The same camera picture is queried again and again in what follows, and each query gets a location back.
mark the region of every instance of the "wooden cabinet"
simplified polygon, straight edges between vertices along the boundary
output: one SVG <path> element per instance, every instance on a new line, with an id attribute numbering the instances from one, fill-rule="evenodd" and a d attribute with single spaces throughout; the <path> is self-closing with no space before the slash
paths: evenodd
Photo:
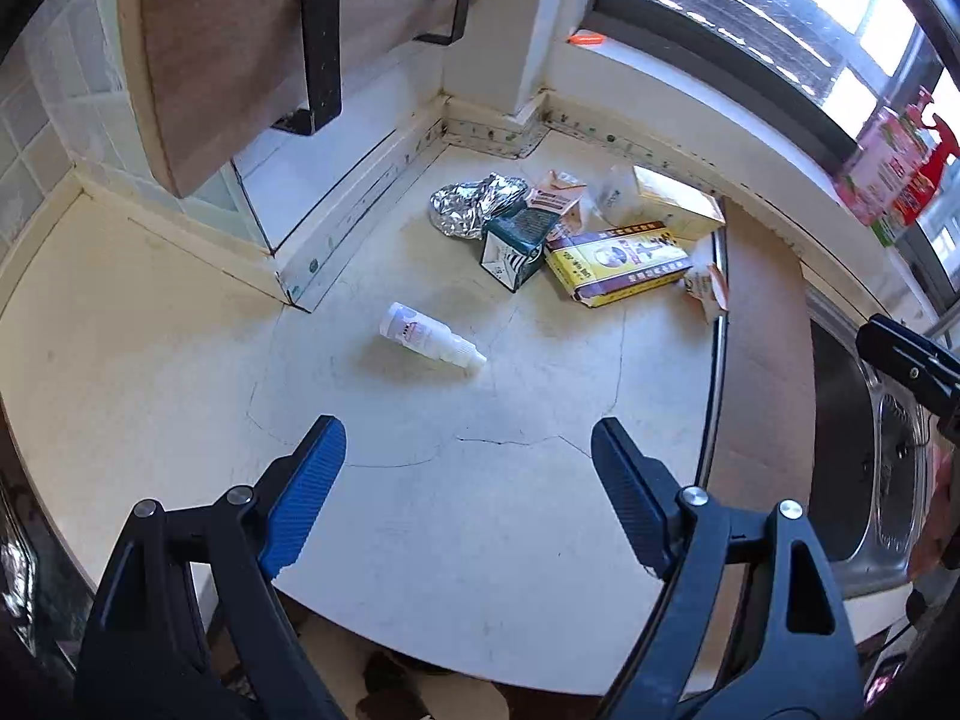
<path id="1" fill-rule="evenodd" d="M 452 21 L 454 0 L 340 0 L 344 73 Z M 176 196 L 306 99 L 299 0 L 118 0 L 144 151 Z"/>

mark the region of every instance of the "crumpled foil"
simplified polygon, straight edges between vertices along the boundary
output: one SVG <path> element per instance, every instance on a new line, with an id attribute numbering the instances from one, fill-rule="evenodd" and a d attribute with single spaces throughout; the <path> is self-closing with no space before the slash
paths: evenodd
<path id="1" fill-rule="evenodd" d="M 522 178 L 492 172 L 483 181 L 448 184 L 430 196 L 430 223 L 453 238 L 480 238 L 483 223 L 530 191 Z"/>

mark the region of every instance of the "stainless steel sink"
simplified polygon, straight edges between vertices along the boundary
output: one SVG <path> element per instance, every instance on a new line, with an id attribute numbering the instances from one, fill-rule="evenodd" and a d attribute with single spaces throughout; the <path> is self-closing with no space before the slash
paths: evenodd
<path id="1" fill-rule="evenodd" d="M 907 581 L 932 472 L 925 412 L 856 354 L 856 326 L 808 290 L 817 397 L 809 517 L 845 598 Z"/>

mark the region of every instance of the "blue gripper pad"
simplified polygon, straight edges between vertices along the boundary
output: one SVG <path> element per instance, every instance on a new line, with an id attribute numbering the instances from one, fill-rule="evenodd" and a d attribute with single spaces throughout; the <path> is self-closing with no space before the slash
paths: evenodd
<path id="1" fill-rule="evenodd" d="M 306 445 L 304 459 L 270 510 L 267 538 L 259 557 L 260 567 L 270 580 L 275 579 L 283 567 L 296 562 L 347 456 L 347 431 L 343 423 L 330 418 L 319 426 L 320 435 L 312 445 L 309 445 L 311 436 L 307 434 L 296 449 L 294 457 Z"/>
<path id="2" fill-rule="evenodd" d="M 663 463 L 637 449 L 615 418 L 594 425 L 590 456 L 637 560 L 669 579 L 683 552 L 680 485 Z"/>

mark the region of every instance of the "kitchen counter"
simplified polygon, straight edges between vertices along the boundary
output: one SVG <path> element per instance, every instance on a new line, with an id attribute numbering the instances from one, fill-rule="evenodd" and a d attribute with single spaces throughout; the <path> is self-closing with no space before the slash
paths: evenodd
<path id="1" fill-rule="evenodd" d="M 589 459 L 590 430 L 618 416 L 643 452 L 692 484 L 712 327 L 679 284 L 591 310 L 544 270 L 512 295 L 479 268 L 476 245 L 429 224 L 429 194 L 450 182 L 590 169 L 591 146 L 557 140 L 570 152 L 541 147 L 523 163 L 445 151 L 318 310 L 280 319 L 250 413 L 283 440 L 299 440 L 318 413 L 347 426 L 347 466 L 280 589 L 434 664 L 600 694 L 661 583 L 623 536 Z M 710 255 L 712 242 L 700 242 L 698 259 Z M 470 376 L 373 338 L 392 300 L 449 323 L 488 365 Z"/>
<path id="2" fill-rule="evenodd" d="M 314 314 L 78 200 L 0 319 L 0 391 L 82 567 L 99 578 L 137 499 L 208 502 L 332 413 L 347 426 L 347 464 L 277 586 L 426 661 L 605 692 L 661 584 L 596 478 L 590 429 L 618 416 L 692 483 L 712 327 L 680 285 L 591 310 L 541 271 L 513 295 L 425 207 L 439 186 L 490 170 L 589 178 L 607 165 L 558 133 L 518 162 L 448 148 Z M 694 253 L 709 259 L 709 240 Z M 378 338 L 394 300 L 475 341 L 488 365 L 469 376 Z"/>

